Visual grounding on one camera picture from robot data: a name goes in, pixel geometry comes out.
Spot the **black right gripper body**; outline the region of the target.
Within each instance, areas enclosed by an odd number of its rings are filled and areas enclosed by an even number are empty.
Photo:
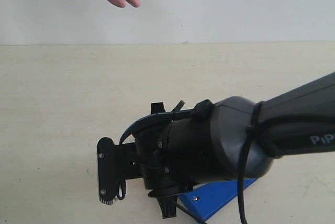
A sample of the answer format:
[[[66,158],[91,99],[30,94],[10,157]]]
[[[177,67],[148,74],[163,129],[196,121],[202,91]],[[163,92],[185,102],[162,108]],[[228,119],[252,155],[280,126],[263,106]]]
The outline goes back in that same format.
[[[164,219],[176,217],[178,195],[189,189],[168,178],[170,169],[164,164],[164,143],[160,139],[170,123],[189,118],[191,112],[182,110],[184,104],[179,102],[172,111],[165,111],[162,102],[153,103],[151,113],[132,123],[116,146],[116,198],[125,198],[126,180],[141,177],[149,197],[158,201]]]

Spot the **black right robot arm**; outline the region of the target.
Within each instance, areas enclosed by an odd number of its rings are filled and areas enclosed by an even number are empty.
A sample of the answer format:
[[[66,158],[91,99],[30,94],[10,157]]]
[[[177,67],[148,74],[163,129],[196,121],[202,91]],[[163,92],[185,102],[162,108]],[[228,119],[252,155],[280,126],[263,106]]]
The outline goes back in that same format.
[[[243,183],[264,176],[287,155],[334,151],[334,74],[267,101],[232,96],[192,109],[163,104],[121,135],[121,157],[139,165],[152,198],[171,200],[198,184],[236,181],[246,223]]]

